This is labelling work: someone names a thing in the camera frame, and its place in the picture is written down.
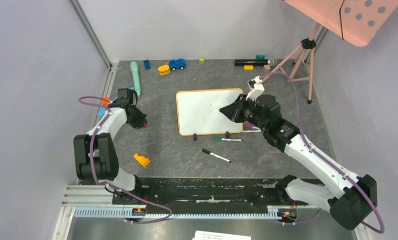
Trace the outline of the yellow framed whiteboard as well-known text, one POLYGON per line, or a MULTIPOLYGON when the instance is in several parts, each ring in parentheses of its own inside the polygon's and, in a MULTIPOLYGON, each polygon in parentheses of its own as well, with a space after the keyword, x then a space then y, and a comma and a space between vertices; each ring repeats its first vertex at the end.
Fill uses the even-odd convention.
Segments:
POLYGON ((219 110, 236 100, 242 94, 241 88, 220 88, 179 91, 175 95, 178 119, 178 131, 182 136, 218 135, 226 132, 237 134, 243 130, 243 124, 234 123, 219 110))

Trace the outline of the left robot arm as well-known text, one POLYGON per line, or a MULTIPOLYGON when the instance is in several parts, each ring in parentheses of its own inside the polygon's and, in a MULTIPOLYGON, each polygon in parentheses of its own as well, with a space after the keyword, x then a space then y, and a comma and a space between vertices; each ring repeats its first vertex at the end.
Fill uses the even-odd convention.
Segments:
POLYGON ((148 126, 147 115, 137 107, 137 101, 136 91, 118 89, 115 100, 100 105, 103 111, 99 122, 87 133, 76 135, 73 139, 78 179, 125 192, 124 196, 132 204, 143 200, 144 190, 137 176, 119 166, 113 140, 124 125, 130 125, 133 129, 148 126))

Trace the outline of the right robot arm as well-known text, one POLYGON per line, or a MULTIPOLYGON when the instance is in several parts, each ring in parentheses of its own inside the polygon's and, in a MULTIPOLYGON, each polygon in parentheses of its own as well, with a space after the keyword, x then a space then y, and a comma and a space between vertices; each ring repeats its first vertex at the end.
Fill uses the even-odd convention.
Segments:
POLYGON ((365 218, 376 212, 376 180, 368 174, 357 175, 321 152, 297 126, 282 117, 273 95, 264 94, 252 101, 240 94, 219 112, 234 123, 248 122, 261 129, 268 144, 298 161, 322 182, 316 185, 288 175, 276 184, 278 202, 314 205, 329 212, 347 230, 364 224, 365 218))

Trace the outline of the red capped marker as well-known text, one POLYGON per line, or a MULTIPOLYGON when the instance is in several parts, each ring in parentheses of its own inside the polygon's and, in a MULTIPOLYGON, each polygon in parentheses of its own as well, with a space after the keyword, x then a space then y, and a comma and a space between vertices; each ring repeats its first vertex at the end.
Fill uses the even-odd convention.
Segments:
POLYGON ((210 104, 210 106, 213 107, 213 108, 215 108, 216 110, 220 110, 220 109, 221 109, 220 107, 215 106, 215 105, 213 105, 213 104, 210 104))

